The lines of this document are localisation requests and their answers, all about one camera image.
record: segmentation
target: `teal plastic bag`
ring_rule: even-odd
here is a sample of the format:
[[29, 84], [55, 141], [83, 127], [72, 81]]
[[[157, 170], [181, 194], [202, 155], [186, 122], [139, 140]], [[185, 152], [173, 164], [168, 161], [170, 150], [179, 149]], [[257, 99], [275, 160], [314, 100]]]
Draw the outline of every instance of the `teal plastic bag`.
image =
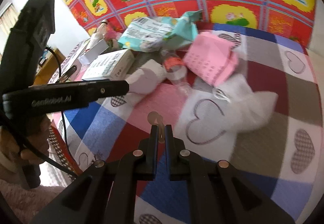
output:
[[180, 18], [141, 17], [133, 20], [118, 42], [123, 48], [152, 52], [160, 48], [176, 50], [190, 45], [198, 35], [194, 22], [202, 11], [188, 11]]

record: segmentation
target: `window curtain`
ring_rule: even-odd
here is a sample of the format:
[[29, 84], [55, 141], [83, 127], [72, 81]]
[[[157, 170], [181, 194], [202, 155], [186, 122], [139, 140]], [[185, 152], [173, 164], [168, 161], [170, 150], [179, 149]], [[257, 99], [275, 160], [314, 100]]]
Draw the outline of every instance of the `window curtain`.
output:
[[0, 17], [0, 28], [8, 36], [10, 29], [14, 27], [18, 20], [18, 13], [11, 4]]

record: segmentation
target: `white box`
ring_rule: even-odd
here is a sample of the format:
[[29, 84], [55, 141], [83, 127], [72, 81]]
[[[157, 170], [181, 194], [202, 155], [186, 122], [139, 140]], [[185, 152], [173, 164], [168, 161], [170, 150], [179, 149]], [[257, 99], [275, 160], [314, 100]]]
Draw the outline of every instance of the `white box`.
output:
[[108, 45], [106, 41], [102, 39], [90, 49], [87, 48], [78, 59], [82, 65], [88, 65], [92, 61], [94, 61], [107, 48]]
[[[67, 56], [67, 58], [62, 62], [61, 64], [62, 75], [65, 72], [67, 72], [67, 70], [73, 65], [77, 66], [76, 72], [73, 73], [73, 75], [69, 78], [69, 80], [74, 80], [79, 74], [82, 64], [78, 60], [78, 57], [85, 51], [85, 48], [88, 45], [89, 41], [90, 39], [87, 39], [77, 44], [75, 48], [71, 51], [71, 53]], [[59, 70], [57, 69], [48, 83], [49, 84], [55, 83], [58, 80], [58, 78], [59, 78]]]
[[130, 49], [98, 56], [83, 74], [83, 80], [123, 80], [135, 58]]

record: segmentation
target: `wooden furniture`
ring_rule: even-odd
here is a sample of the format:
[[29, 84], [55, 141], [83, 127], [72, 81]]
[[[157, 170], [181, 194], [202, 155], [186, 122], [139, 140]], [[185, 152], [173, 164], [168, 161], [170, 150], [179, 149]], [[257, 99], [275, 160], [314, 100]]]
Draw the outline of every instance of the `wooden furniture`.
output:
[[[59, 58], [60, 63], [62, 63], [65, 59], [65, 56], [57, 48], [53, 50]], [[52, 75], [54, 74], [55, 70], [58, 68], [55, 57], [50, 52], [49, 54], [50, 56], [45, 61], [38, 74], [36, 74], [34, 85], [47, 84]]]

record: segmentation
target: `metal screw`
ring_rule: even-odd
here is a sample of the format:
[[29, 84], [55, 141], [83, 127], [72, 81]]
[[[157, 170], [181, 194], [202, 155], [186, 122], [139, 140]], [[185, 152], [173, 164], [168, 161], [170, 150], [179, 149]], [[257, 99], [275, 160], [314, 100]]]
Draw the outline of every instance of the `metal screw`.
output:
[[105, 165], [104, 160], [97, 160], [94, 162], [95, 167], [103, 167]]
[[188, 151], [188, 150], [181, 150], [180, 151], [180, 155], [181, 156], [188, 156], [188, 155], [190, 155], [190, 151]]
[[141, 156], [143, 154], [143, 151], [142, 150], [135, 150], [134, 152], [133, 152], [133, 155], [134, 156]]
[[226, 160], [220, 160], [220, 161], [218, 162], [218, 165], [219, 165], [219, 167], [221, 167], [221, 168], [227, 168], [227, 167], [229, 166], [229, 162], [227, 162]]

